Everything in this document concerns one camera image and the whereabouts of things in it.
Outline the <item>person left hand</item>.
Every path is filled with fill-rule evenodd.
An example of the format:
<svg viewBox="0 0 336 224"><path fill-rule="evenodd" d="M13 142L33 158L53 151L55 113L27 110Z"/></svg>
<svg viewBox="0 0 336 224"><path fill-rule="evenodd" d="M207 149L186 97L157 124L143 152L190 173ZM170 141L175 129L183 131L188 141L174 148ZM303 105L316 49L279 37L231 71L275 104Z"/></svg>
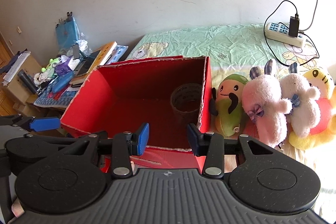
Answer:
<svg viewBox="0 0 336 224"><path fill-rule="evenodd" d="M16 218L19 218L25 212L18 198L13 202L11 210Z"/></svg>

